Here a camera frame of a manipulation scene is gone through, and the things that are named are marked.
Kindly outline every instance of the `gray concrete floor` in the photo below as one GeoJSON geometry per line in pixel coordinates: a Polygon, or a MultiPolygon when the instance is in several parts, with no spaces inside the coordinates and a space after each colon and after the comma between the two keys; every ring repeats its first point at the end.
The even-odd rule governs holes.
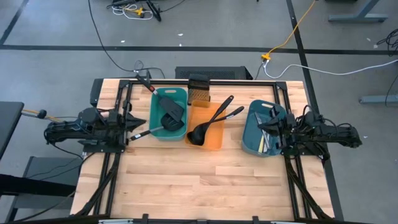
{"type": "MultiPolygon", "coordinates": [[[[0,1],[0,32],[6,29],[20,1],[0,1]]],[[[260,0],[186,0],[165,12],[163,21],[131,21],[115,16],[106,5],[110,0],[92,0],[91,5],[105,45],[112,46],[193,46],[193,47],[274,47],[292,31],[285,1],[260,0]]],[[[161,6],[178,0],[159,1],[161,6]]],[[[381,1],[376,13],[388,13],[383,24],[330,24],[329,14],[354,12],[364,1],[337,4],[318,1],[300,26],[306,49],[385,50],[373,45],[396,29],[398,17],[394,0],[381,1]]],[[[293,0],[300,17],[311,0],[293,0]]],[[[86,1],[29,1],[13,28],[7,45],[89,45],[99,42],[92,26],[86,1]]],[[[292,39],[285,48],[296,48],[292,39]]],[[[124,68],[136,60],[146,66],[160,67],[167,78],[174,77],[176,66],[241,66],[254,75],[260,64],[255,52],[110,52],[124,68]]],[[[347,72],[388,62],[387,55],[309,55],[310,67],[331,72],[347,72]]],[[[269,73],[278,75],[287,65],[300,63],[298,54],[273,54],[269,73]]],[[[0,50],[0,100],[22,101],[25,108],[45,108],[56,116],[75,116],[89,107],[94,78],[128,77],[118,70],[102,51],[0,50]]],[[[360,105],[363,95],[383,95],[397,75],[398,66],[370,70],[356,75],[336,77],[311,72],[321,113],[336,123],[356,126],[363,141],[358,149],[330,144],[331,160],[345,220],[368,223],[395,223],[398,219],[398,151],[396,146],[397,108],[384,105],[360,105]]],[[[154,77],[160,74],[152,72],[154,77]]],[[[263,72],[259,79],[267,80],[263,72]]],[[[304,80],[301,68],[292,68],[283,80],[304,80]]],[[[45,145],[41,131],[45,121],[21,118],[7,151],[0,162],[0,172],[21,176],[30,156],[67,157],[45,145]]],[[[73,141],[60,146],[80,153],[73,141]]],[[[10,197],[1,197],[5,208],[10,197]]],[[[17,218],[38,212],[26,210],[17,218]]],[[[61,217],[67,210],[54,210],[39,218],[61,217]]],[[[4,212],[0,212],[0,222],[4,212]]]]}

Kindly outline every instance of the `wooden table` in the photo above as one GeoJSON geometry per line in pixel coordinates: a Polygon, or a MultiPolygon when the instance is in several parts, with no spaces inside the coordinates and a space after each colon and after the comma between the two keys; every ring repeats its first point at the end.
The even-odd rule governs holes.
{"type": "MultiPolygon", "coordinates": [[[[103,81],[98,108],[114,106],[118,83],[118,79],[103,81]]],[[[292,112],[299,116],[307,104],[303,83],[286,84],[292,112]]],[[[148,213],[149,218],[160,219],[251,220],[258,216],[260,220],[293,220],[284,158],[256,157],[241,149],[250,103],[257,99],[275,102],[272,88],[249,85],[250,81],[247,86],[210,87],[214,102],[222,103],[234,95],[227,113],[245,106],[242,113],[225,122],[219,151],[193,148],[184,141],[158,141],[151,135],[131,142],[121,156],[111,217],[141,218],[148,213]]],[[[149,120],[150,99],[150,91],[134,85],[131,113],[149,120]]],[[[146,130],[148,125],[133,133],[146,130]]],[[[84,163],[71,213],[79,211],[97,188],[103,156],[97,153],[84,163]]],[[[302,156],[302,165],[308,191],[325,213],[333,216],[321,160],[302,156]]],[[[301,194],[298,190],[296,193],[304,217],[301,194]]]]}

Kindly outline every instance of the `black cable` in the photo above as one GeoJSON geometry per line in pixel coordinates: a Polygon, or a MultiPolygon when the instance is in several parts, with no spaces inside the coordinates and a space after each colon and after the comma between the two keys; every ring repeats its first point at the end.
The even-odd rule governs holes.
{"type": "Polygon", "coordinates": [[[350,128],[353,127],[350,123],[342,123],[342,124],[339,124],[338,127],[343,126],[343,125],[348,125],[350,128]]]}
{"type": "Polygon", "coordinates": [[[144,62],[142,62],[141,60],[136,60],[136,62],[134,63],[134,71],[135,72],[144,71],[144,70],[151,70],[151,69],[159,70],[161,72],[161,74],[163,75],[163,78],[166,79],[166,76],[164,75],[162,69],[156,68],[156,67],[144,68],[144,62]]]}
{"type": "Polygon", "coordinates": [[[383,43],[387,44],[388,56],[392,57],[395,55],[398,52],[398,29],[393,30],[385,39],[380,40],[377,45],[383,43]]]}
{"type": "Polygon", "coordinates": [[[53,206],[51,206],[51,207],[49,207],[49,208],[46,208],[45,210],[42,210],[41,212],[38,212],[38,213],[36,213],[36,214],[34,214],[34,215],[31,215],[31,216],[28,216],[28,217],[25,217],[25,218],[21,218],[21,219],[18,219],[18,220],[14,220],[14,221],[12,221],[12,222],[7,222],[7,224],[11,224],[11,223],[15,223],[15,222],[23,222],[23,221],[29,220],[29,219],[31,219],[31,218],[34,218],[34,217],[36,217],[36,216],[39,216],[39,215],[41,215],[41,214],[43,214],[43,213],[45,213],[45,212],[47,212],[47,211],[49,211],[49,210],[51,210],[51,209],[57,207],[57,206],[59,206],[59,205],[65,203],[65,202],[66,202],[70,197],[72,197],[72,195],[74,195],[74,194],[75,194],[75,191],[72,192],[70,195],[68,195],[68,196],[67,196],[65,199],[63,199],[61,202],[59,202],[59,203],[57,203],[57,204],[55,204],[55,205],[53,205],[53,206]]]}
{"type": "Polygon", "coordinates": [[[60,147],[56,146],[55,144],[51,144],[51,145],[54,146],[54,147],[56,147],[57,149],[61,150],[62,152],[66,152],[66,153],[68,153],[68,154],[77,156],[77,157],[79,157],[80,159],[83,159],[81,156],[79,156],[78,154],[76,154],[76,153],[74,153],[74,152],[70,152],[70,151],[66,151],[66,150],[64,150],[64,149],[61,149],[60,147]]]}
{"type": "Polygon", "coordinates": [[[183,3],[183,2],[185,2],[185,0],[182,0],[182,1],[180,1],[179,3],[177,3],[176,5],[174,5],[174,6],[170,7],[170,8],[168,8],[168,9],[161,10],[160,12],[166,12],[166,11],[169,11],[170,9],[173,9],[173,8],[177,7],[178,5],[180,5],[180,4],[181,4],[181,3],[183,3]]]}
{"type": "Polygon", "coordinates": [[[259,67],[259,69],[257,70],[257,75],[256,75],[256,77],[254,78],[254,80],[257,80],[257,77],[258,77],[259,74],[260,74],[260,69],[261,69],[261,67],[262,67],[262,64],[264,64],[264,62],[261,62],[260,67],[259,67]]]}
{"type": "Polygon", "coordinates": [[[101,108],[97,108],[97,110],[98,110],[100,113],[102,113],[102,112],[109,112],[109,111],[111,111],[111,110],[113,110],[113,109],[101,109],[101,108]]]}
{"type": "Polygon", "coordinates": [[[59,174],[57,174],[57,175],[52,175],[52,176],[50,176],[50,177],[45,177],[45,178],[40,179],[40,180],[47,180],[47,179],[52,178],[52,177],[58,177],[59,175],[62,175],[62,174],[64,174],[64,173],[69,172],[69,171],[71,171],[71,170],[74,170],[74,169],[76,169],[76,168],[79,168],[79,167],[81,167],[81,166],[86,162],[86,160],[87,160],[88,158],[90,158],[90,157],[91,157],[92,155],[94,155],[94,154],[95,154],[95,153],[91,153],[89,156],[87,156],[85,159],[83,159],[83,161],[81,162],[81,164],[78,165],[78,166],[72,167],[71,169],[65,170],[65,171],[63,171],[63,172],[61,172],[61,173],[59,173],[59,174]]]}
{"type": "Polygon", "coordinates": [[[307,108],[310,108],[311,111],[313,111],[313,109],[312,109],[312,107],[311,107],[310,105],[305,105],[305,106],[304,106],[303,114],[302,114],[301,116],[299,116],[299,117],[296,118],[296,122],[298,122],[298,127],[297,127],[297,129],[300,129],[300,128],[303,126],[303,124],[304,124],[305,110],[306,110],[307,108]]]}
{"type": "Polygon", "coordinates": [[[384,100],[384,106],[386,106],[386,107],[388,107],[388,106],[387,106],[387,98],[388,98],[388,95],[390,94],[390,91],[391,91],[392,86],[393,86],[394,83],[397,81],[397,78],[398,78],[398,74],[396,75],[394,81],[392,81],[391,86],[390,86],[390,88],[389,88],[388,91],[387,91],[386,99],[384,100]]]}
{"type": "Polygon", "coordinates": [[[321,160],[327,161],[330,158],[330,153],[319,142],[314,142],[313,145],[321,152],[318,156],[321,160]]]}
{"type": "Polygon", "coordinates": [[[288,156],[290,160],[296,159],[300,155],[300,150],[297,146],[295,146],[289,150],[284,151],[282,155],[288,156]]]}
{"type": "MultiPolygon", "coordinates": [[[[91,198],[85,203],[83,208],[79,211],[76,212],[76,216],[80,215],[88,215],[91,211],[91,209],[94,207],[95,203],[98,201],[98,199],[101,197],[104,189],[108,185],[108,183],[112,180],[111,185],[114,183],[114,177],[118,173],[118,167],[120,163],[120,153],[116,153],[114,157],[114,161],[112,163],[111,168],[109,169],[108,173],[105,175],[105,178],[102,180],[102,182],[99,184],[98,188],[95,190],[91,198]]],[[[106,213],[110,213],[108,211],[108,205],[106,206],[106,213]]]]}
{"type": "Polygon", "coordinates": [[[95,28],[95,32],[97,33],[97,37],[98,37],[99,43],[101,44],[101,47],[102,47],[102,49],[104,50],[105,54],[108,56],[108,58],[112,61],[112,63],[113,63],[115,66],[117,66],[119,69],[121,69],[121,70],[123,70],[123,71],[125,71],[125,72],[136,72],[136,71],[140,71],[140,70],[156,69],[156,70],[160,70],[160,72],[162,72],[163,77],[165,78],[165,75],[164,75],[162,69],[156,68],[156,67],[142,68],[142,69],[140,69],[140,70],[128,70],[128,69],[125,69],[125,68],[120,67],[120,66],[113,60],[113,58],[110,56],[110,54],[108,53],[108,51],[106,51],[106,49],[105,49],[105,47],[104,47],[104,44],[102,43],[100,33],[98,32],[97,25],[96,25],[96,23],[95,23],[95,21],[94,21],[93,12],[91,11],[91,3],[90,3],[90,0],[87,0],[87,2],[88,2],[88,10],[89,10],[89,12],[90,12],[90,17],[91,17],[91,20],[93,21],[93,25],[94,25],[94,28],[95,28]]]}
{"type": "Polygon", "coordinates": [[[313,150],[312,150],[312,148],[310,148],[310,147],[308,147],[306,144],[304,144],[304,143],[298,143],[299,145],[301,145],[301,146],[303,146],[304,148],[306,148],[308,151],[310,151],[314,156],[317,156],[319,159],[322,159],[322,155],[323,155],[323,151],[322,151],[322,155],[318,155],[317,153],[315,153],[313,150]]]}
{"type": "Polygon", "coordinates": [[[332,125],[333,125],[333,127],[335,127],[335,129],[336,129],[336,133],[335,133],[335,135],[337,136],[337,134],[338,134],[338,130],[337,130],[337,125],[334,123],[334,122],[332,122],[330,119],[328,119],[328,118],[323,118],[325,121],[329,121],[329,123],[331,123],[332,125]]]}
{"type": "Polygon", "coordinates": [[[34,174],[34,175],[32,175],[32,176],[30,176],[30,177],[26,177],[26,178],[29,179],[29,178],[32,178],[32,177],[35,177],[35,176],[38,176],[38,175],[49,174],[49,173],[51,173],[51,172],[52,172],[53,170],[55,170],[55,169],[68,166],[69,164],[71,164],[71,163],[72,163],[73,161],[75,161],[76,159],[77,159],[77,157],[75,157],[74,159],[72,159],[71,161],[69,161],[68,163],[66,163],[66,164],[64,164],[64,165],[56,166],[56,167],[54,167],[53,169],[50,169],[50,170],[47,171],[47,172],[41,172],[41,173],[34,174]]]}

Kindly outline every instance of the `utensil handle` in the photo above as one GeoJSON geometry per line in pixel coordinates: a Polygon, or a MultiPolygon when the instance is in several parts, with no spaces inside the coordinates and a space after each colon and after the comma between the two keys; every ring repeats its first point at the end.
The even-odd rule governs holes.
{"type": "Polygon", "coordinates": [[[214,121],[214,119],[217,118],[218,115],[220,115],[226,108],[227,106],[233,101],[234,96],[231,95],[229,96],[223,104],[217,109],[216,113],[213,115],[213,117],[209,121],[214,121]]]}
{"type": "Polygon", "coordinates": [[[153,87],[151,84],[149,84],[144,78],[142,78],[139,75],[136,75],[136,79],[141,82],[149,91],[153,92],[155,95],[158,95],[155,87],[153,87]]]}
{"type": "Polygon", "coordinates": [[[154,131],[158,131],[158,130],[160,130],[160,129],[163,129],[163,126],[162,126],[162,127],[158,127],[158,128],[154,128],[154,129],[150,129],[150,130],[141,132],[141,133],[139,133],[139,134],[136,134],[135,136],[131,137],[130,140],[131,140],[131,141],[137,140],[137,139],[139,139],[139,138],[141,138],[141,137],[144,137],[144,136],[146,136],[146,135],[148,135],[148,134],[150,134],[150,133],[152,133],[152,132],[154,132],[154,131]]]}
{"type": "Polygon", "coordinates": [[[234,111],[233,111],[232,113],[230,113],[229,115],[226,115],[226,116],[224,116],[224,117],[222,117],[222,118],[215,119],[215,120],[213,120],[213,121],[209,121],[209,123],[213,123],[213,122],[217,122],[217,121],[223,121],[223,120],[225,120],[225,119],[230,119],[230,118],[232,118],[233,116],[237,115],[238,113],[242,112],[243,109],[244,109],[244,106],[240,106],[238,109],[234,110],[234,111]]]}

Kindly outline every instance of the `black metal frame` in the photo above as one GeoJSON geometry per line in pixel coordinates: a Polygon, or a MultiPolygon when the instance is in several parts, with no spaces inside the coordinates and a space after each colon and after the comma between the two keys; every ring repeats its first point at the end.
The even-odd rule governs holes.
{"type": "MultiPolygon", "coordinates": [[[[94,107],[96,107],[96,103],[98,102],[98,97],[99,97],[100,91],[101,91],[101,88],[99,88],[99,89],[95,88],[98,86],[98,84],[100,86],[102,86],[102,82],[98,83],[98,80],[95,80],[93,83],[93,87],[91,89],[91,93],[90,93],[90,102],[91,102],[92,97],[97,97],[97,99],[94,100],[94,102],[95,102],[95,105],[93,105],[94,107]]],[[[122,103],[124,119],[126,119],[127,114],[131,110],[130,100],[131,100],[131,94],[132,94],[132,85],[133,85],[132,82],[128,82],[127,80],[120,80],[119,85],[118,85],[118,93],[116,95],[116,100],[115,100],[115,104],[114,104],[115,110],[120,109],[122,93],[123,93],[124,88],[127,87],[126,99],[124,99],[124,101],[122,103]]],[[[107,176],[110,155],[111,155],[111,151],[106,152],[104,155],[104,161],[103,161],[103,165],[102,165],[102,169],[101,169],[101,175],[99,178],[98,186],[101,186],[101,183],[103,183],[103,181],[105,180],[105,178],[107,176]]],[[[109,194],[108,194],[106,208],[105,208],[105,214],[107,214],[107,215],[110,215],[111,210],[112,210],[112,201],[113,201],[113,197],[114,197],[114,188],[116,186],[116,179],[118,176],[120,157],[121,157],[121,153],[116,152],[115,157],[114,157],[114,163],[116,163],[117,165],[116,165],[116,170],[113,171],[114,175],[111,178],[109,194]]],[[[96,199],[96,202],[94,204],[94,210],[93,210],[94,215],[99,215],[100,209],[101,209],[101,201],[102,201],[102,192],[98,196],[98,198],[96,199]]]]}
{"type": "MultiPolygon", "coordinates": [[[[99,97],[99,93],[97,93],[97,91],[101,91],[101,87],[102,87],[102,83],[103,80],[102,79],[97,79],[94,81],[93,84],[93,89],[91,90],[91,98],[90,98],[90,102],[98,102],[98,98],[93,98],[93,97],[99,97]]],[[[141,84],[138,80],[130,80],[129,83],[131,84],[131,88],[133,84],[141,84]]],[[[188,80],[151,80],[151,84],[153,85],[188,85],[188,80]]],[[[285,104],[285,109],[290,112],[291,111],[291,107],[290,107],[290,100],[289,100],[289,94],[287,93],[287,85],[286,82],[265,82],[265,81],[242,81],[242,80],[210,80],[210,85],[237,85],[237,86],[270,86],[273,89],[274,92],[274,99],[275,99],[275,103],[280,104],[280,96],[279,96],[279,90],[282,90],[282,94],[283,94],[283,99],[284,99],[284,104],[285,104]]],[[[297,168],[297,176],[300,179],[300,182],[302,184],[302,186],[305,188],[305,178],[304,178],[304,173],[303,173],[303,169],[302,169],[302,162],[301,162],[301,158],[300,158],[300,154],[296,156],[295,158],[295,163],[296,163],[296,168],[297,168]]],[[[101,179],[103,179],[103,177],[106,175],[107,169],[108,169],[108,164],[109,164],[109,154],[106,153],[105,157],[104,157],[104,164],[101,170],[101,179]]],[[[289,158],[285,158],[285,165],[286,165],[286,169],[288,172],[288,168],[291,166],[291,161],[289,158]]],[[[290,199],[292,202],[292,212],[294,215],[294,220],[299,220],[301,219],[300,217],[300,211],[299,211],[299,205],[297,203],[297,196],[296,196],[296,192],[295,192],[295,184],[292,180],[292,178],[290,177],[289,173],[287,174],[287,178],[288,178],[288,184],[289,184],[289,193],[290,193],[290,199]]],[[[115,191],[115,186],[116,186],[116,176],[114,176],[114,178],[112,179],[110,188],[109,188],[109,196],[107,199],[107,203],[106,203],[106,215],[111,214],[111,206],[112,206],[112,201],[113,201],[113,195],[114,195],[114,191],[115,191]]],[[[307,199],[303,197],[303,204],[304,204],[304,212],[305,212],[305,218],[307,219],[311,219],[311,209],[310,206],[307,202],[307,199]]],[[[97,215],[100,212],[100,206],[101,206],[101,200],[97,201],[96,205],[95,205],[95,209],[94,209],[94,214],[97,215]]],[[[159,222],[178,222],[178,220],[158,220],[159,222]]],[[[181,220],[182,222],[186,223],[189,222],[189,220],[181,220]]],[[[207,223],[209,222],[216,222],[216,220],[207,220],[207,223]]],[[[237,221],[222,221],[223,223],[237,223],[237,221]]],[[[253,223],[253,221],[239,221],[242,223],[253,223]]]]}

